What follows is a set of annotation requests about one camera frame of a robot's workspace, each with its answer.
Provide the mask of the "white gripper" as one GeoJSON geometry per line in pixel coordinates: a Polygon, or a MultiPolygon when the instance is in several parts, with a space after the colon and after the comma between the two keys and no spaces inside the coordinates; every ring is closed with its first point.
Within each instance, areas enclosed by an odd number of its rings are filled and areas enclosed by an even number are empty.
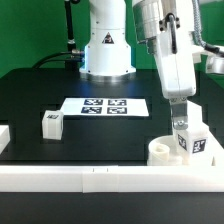
{"type": "Polygon", "coordinates": [[[174,13],[167,13],[158,20],[158,29],[154,58],[162,93],[166,99],[171,99],[169,103],[173,128],[186,130],[186,97],[193,96],[196,92],[192,27],[174,13]]]}

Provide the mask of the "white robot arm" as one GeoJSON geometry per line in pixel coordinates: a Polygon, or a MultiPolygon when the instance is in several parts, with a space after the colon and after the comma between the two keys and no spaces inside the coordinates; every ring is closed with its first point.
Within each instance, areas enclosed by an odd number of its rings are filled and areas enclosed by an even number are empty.
{"type": "MultiPolygon", "coordinates": [[[[188,127],[187,98],[196,92],[194,64],[204,52],[221,60],[224,49],[202,39],[200,6],[224,0],[132,0],[137,42],[155,58],[163,96],[175,129],[188,127]]],[[[124,0],[89,0],[91,37],[85,46],[84,77],[103,82],[133,73],[125,39],[124,0]]]]}

